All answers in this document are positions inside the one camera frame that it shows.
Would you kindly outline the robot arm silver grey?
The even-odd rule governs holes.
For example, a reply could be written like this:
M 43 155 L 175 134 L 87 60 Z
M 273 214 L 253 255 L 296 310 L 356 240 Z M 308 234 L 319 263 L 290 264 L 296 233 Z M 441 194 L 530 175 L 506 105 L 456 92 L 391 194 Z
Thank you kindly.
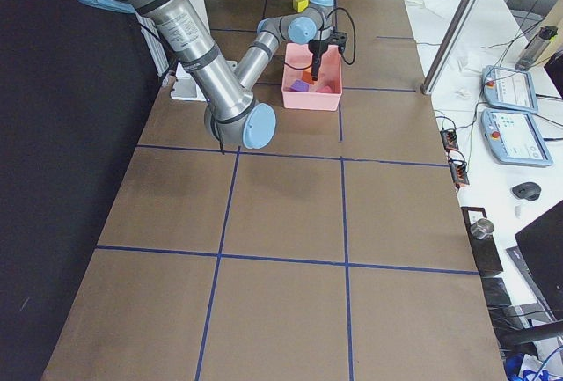
M 262 20 L 253 44 L 238 66 L 231 67 L 190 0 L 78 1 L 151 19 L 207 100 L 204 121 L 208 132 L 221 144 L 247 149 L 261 149 L 274 136 L 274 109 L 256 100 L 252 88 L 280 44 L 310 45 L 312 73 L 317 75 L 335 33 L 331 16 L 334 0 L 309 0 L 300 13 Z

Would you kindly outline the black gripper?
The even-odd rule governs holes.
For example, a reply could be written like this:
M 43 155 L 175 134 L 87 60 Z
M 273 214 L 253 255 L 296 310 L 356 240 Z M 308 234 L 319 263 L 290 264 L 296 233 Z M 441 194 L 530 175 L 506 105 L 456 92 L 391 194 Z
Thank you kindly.
M 310 40 L 308 42 L 308 49 L 313 54 L 311 60 L 311 73 L 316 80 L 318 80 L 320 69 L 320 56 L 328 50 L 329 45 L 329 40 Z

